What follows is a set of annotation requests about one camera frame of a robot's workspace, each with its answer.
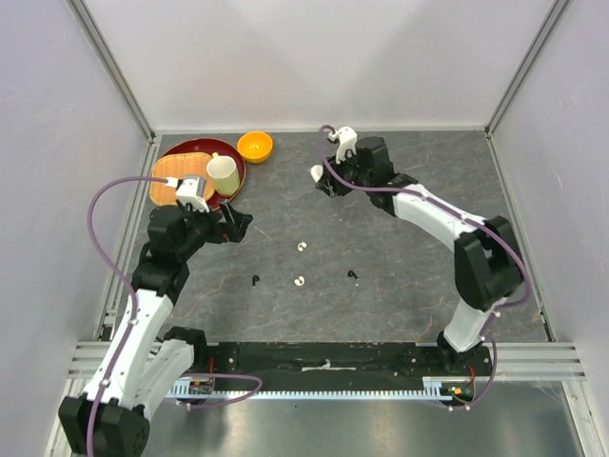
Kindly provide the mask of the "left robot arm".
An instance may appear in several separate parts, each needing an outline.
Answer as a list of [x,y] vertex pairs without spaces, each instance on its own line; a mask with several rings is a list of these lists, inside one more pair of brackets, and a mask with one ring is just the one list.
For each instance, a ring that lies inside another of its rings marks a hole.
[[187,282],[187,262],[206,244],[241,242],[252,220],[228,201],[212,212],[179,206],[151,212],[119,327],[83,391],[65,397],[58,410],[73,453],[143,454],[151,420],[175,382],[185,372],[201,373],[209,360],[204,333],[188,328],[175,328],[151,353]]

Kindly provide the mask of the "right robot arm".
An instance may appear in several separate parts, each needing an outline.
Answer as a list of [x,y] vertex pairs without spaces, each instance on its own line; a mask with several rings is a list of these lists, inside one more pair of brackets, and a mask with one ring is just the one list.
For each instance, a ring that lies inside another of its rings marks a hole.
[[359,138],[351,129],[323,127],[318,146],[335,150],[310,170],[317,189],[330,197],[361,191],[373,206],[422,229],[452,252],[460,301],[438,336],[435,359],[442,372],[460,373],[485,341],[492,319],[520,304],[513,297],[518,289],[531,291],[510,221],[459,209],[412,176],[396,172],[379,136]]

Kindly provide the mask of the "white earbud charging case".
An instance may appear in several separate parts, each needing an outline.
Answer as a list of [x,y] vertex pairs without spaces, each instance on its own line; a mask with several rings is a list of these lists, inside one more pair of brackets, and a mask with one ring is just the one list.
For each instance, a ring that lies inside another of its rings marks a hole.
[[322,165],[315,165],[310,169],[310,175],[315,183],[318,183],[324,175],[324,167]]

